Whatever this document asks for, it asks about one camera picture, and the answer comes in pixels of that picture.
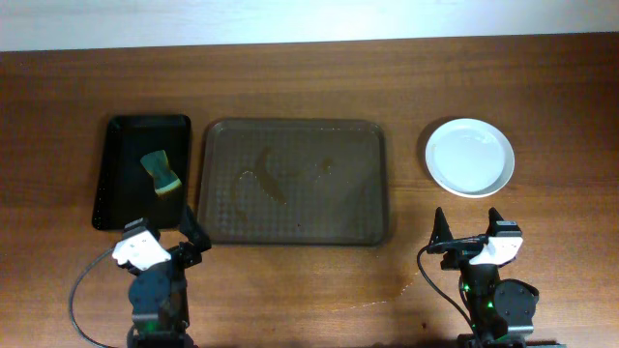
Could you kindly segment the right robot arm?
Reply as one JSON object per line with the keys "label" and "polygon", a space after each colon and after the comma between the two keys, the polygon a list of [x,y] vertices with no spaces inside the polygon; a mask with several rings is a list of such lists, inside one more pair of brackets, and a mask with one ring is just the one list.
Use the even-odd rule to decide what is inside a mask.
{"label": "right robot arm", "polygon": [[443,211],[435,211],[432,233],[420,252],[440,254],[443,271],[458,271],[458,293],[470,334],[457,337],[459,347],[524,347],[534,331],[539,290],[521,280],[501,278],[499,270],[516,259],[522,231],[512,220],[488,210],[486,233],[456,239]]}

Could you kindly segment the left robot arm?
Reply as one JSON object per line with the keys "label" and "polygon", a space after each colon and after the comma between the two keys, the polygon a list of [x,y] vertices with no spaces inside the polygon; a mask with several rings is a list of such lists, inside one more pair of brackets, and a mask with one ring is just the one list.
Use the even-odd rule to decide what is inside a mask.
{"label": "left robot arm", "polygon": [[179,231],[187,239],[165,249],[160,231],[147,218],[125,226],[122,239],[112,250],[118,266],[134,275],[128,298],[133,306],[130,347],[193,347],[186,269],[202,262],[212,247],[205,229],[192,209],[181,213]]}

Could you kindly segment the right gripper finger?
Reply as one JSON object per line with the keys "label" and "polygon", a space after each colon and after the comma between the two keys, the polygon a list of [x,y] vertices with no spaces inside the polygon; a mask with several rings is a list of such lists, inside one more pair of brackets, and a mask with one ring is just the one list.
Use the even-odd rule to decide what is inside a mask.
{"label": "right gripper finger", "polygon": [[505,232],[504,219],[498,211],[492,207],[488,210],[488,228],[486,234],[488,236],[500,236]]}
{"label": "right gripper finger", "polygon": [[453,234],[441,207],[435,210],[433,228],[429,239],[430,245],[452,241]]}

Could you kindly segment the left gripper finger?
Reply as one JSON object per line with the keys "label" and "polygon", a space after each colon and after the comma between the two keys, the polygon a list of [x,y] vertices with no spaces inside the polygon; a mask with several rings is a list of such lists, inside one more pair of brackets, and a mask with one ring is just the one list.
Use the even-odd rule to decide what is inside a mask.
{"label": "left gripper finger", "polygon": [[199,252],[204,252],[212,247],[210,237],[204,227],[197,221],[189,206],[185,206],[183,209],[179,230]]}
{"label": "left gripper finger", "polygon": [[124,237],[132,237],[142,232],[149,232],[153,237],[159,237],[160,231],[146,218],[142,217],[125,225]]}

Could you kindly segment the green yellow sponge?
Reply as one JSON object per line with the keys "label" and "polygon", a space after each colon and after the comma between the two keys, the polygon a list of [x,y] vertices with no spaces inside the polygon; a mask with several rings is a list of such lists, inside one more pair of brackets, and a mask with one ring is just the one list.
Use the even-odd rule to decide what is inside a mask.
{"label": "green yellow sponge", "polygon": [[167,195],[182,186],[180,178],[170,167],[165,150],[144,155],[140,163],[152,178],[157,196]]}

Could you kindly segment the pale green plate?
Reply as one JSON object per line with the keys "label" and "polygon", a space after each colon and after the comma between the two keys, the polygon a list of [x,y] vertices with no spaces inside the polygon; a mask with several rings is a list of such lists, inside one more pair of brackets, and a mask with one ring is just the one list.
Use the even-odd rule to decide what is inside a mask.
{"label": "pale green plate", "polygon": [[484,198],[512,179],[516,155],[507,136],[477,119],[448,121],[432,132],[425,147],[430,177],[442,189],[465,198]]}

